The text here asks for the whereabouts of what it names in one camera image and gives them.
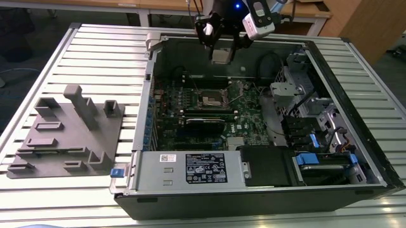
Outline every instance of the cable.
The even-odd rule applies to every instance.
[[[291,108],[291,110],[287,113],[287,116],[290,116],[294,112],[294,110],[304,103],[304,101],[310,98],[310,96],[315,93],[316,88],[312,88],[312,90],[304,95],[304,97],[302,98],[302,100],[299,101],[299,103],[296,103],[294,105],[294,107]]]
[[[256,91],[260,93],[260,91],[259,91],[259,89],[258,89],[258,87],[256,87],[256,85],[255,85],[255,82],[252,82],[252,85],[254,85]]]
[[[184,18],[184,16],[180,16],[180,19],[179,19],[179,21],[178,21],[178,24],[180,23],[180,21],[182,21],[183,18]]]
[[[36,72],[40,73],[40,70],[33,69],[33,68],[15,68],[15,69],[8,69],[8,70],[1,71],[0,74],[3,74],[5,72],[9,72],[9,71],[13,71],[13,70],[31,70],[31,71],[36,71]]]
[[[266,123],[266,128],[271,130],[272,133],[279,134],[282,136],[286,136],[284,134],[276,132],[272,128],[268,127],[267,123]]]
[[[339,152],[343,152],[345,148],[350,145],[350,139],[342,134],[343,139],[346,140],[345,144],[338,148]]]
[[[329,141],[327,141],[325,153],[327,153],[329,150],[330,150],[330,145],[331,145],[331,142],[333,142],[333,139],[334,139],[334,135],[335,135],[335,133],[338,132],[339,129],[343,129],[343,127],[338,126],[338,127],[334,129],[334,131],[333,131],[333,134],[331,134],[331,136],[330,136],[330,138],[329,138]]]
[[[260,92],[259,92],[259,98],[260,98],[260,95],[262,95],[262,92],[264,91],[267,87],[262,88]]]
[[[271,55],[272,57],[276,57],[278,58],[278,61],[280,62],[280,67],[283,68],[283,60],[280,58],[280,56],[271,50],[268,52],[266,52],[256,60],[255,62],[255,69],[256,69],[256,75],[255,75],[255,78],[256,80],[260,79],[260,65],[262,65],[262,62],[264,60],[264,58]]]
[[[171,17],[172,17],[172,15],[158,14],[158,17],[163,17],[163,18],[171,18]]]
[[[195,80],[192,79],[192,77],[191,77],[191,76],[190,76],[190,78],[191,78],[191,82],[192,82],[192,84],[195,85],[196,92],[199,93],[199,89],[198,89],[198,86],[196,86]]]
[[[292,20],[294,20],[294,15],[296,13],[296,0],[292,0],[292,8],[291,8],[291,23],[292,23]]]
[[[188,0],[188,13],[190,13],[190,22],[191,22],[191,28],[194,28],[195,27],[195,24],[192,23],[192,17],[191,17],[191,0]]]
[[[282,135],[282,136],[286,136],[284,134],[282,134],[282,133],[279,133],[279,132],[275,132],[275,131],[272,130],[272,128],[270,128],[270,130],[272,131],[272,133],[275,133],[275,134],[278,134],[278,135]]]
[[[242,97],[242,95],[239,95],[238,97],[235,97],[228,103],[227,103],[227,105],[231,103],[231,102],[234,102],[236,99],[239,99]]]
[[[196,10],[198,10],[198,15],[200,16],[200,11],[199,11],[199,7],[198,7],[198,4],[196,4],[196,0],[192,0],[194,3],[195,3],[195,7],[196,7]]]

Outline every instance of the white sticker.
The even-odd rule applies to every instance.
[[[159,161],[160,162],[176,162],[176,155],[175,154],[162,154]]]
[[[130,6],[130,7],[136,7],[136,4],[124,4],[124,3],[119,3],[119,6]]]
[[[323,15],[323,14],[315,14],[316,18],[330,18],[330,15]]]

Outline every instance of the barcode sticker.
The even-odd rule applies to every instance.
[[[117,5],[119,5],[119,6],[136,7],[136,4],[119,3]]]
[[[162,154],[159,158],[159,162],[176,162],[175,154]]]

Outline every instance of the table leg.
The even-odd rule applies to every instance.
[[[150,11],[148,9],[139,9],[139,21],[142,27],[150,27]]]
[[[48,11],[48,14],[49,14],[51,18],[56,18],[57,17],[55,9],[48,9],[47,11]]]
[[[310,30],[307,32],[308,36],[312,36],[312,37],[318,36],[319,32],[322,31],[326,21],[327,21],[326,18],[316,19],[316,21],[312,23]]]

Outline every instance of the wooden desk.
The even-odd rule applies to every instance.
[[[140,0],[0,0],[0,7],[138,13]]]
[[[140,26],[150,27],[150,15],[182,15],[188,16],[186,0],[0,0],[0,6],[20,7],[48,10],[80,10],[138,13]],[[196,14],[196,8],[191,0],[191,14]],[[287,4],[282,9],[282,14],[290,15],[292,4]],[[318,36],[326,20],[331,17],[330,12],[319,11],[315,4],[299,3],[296,5],[295,22],[311,23],[308,36]]]

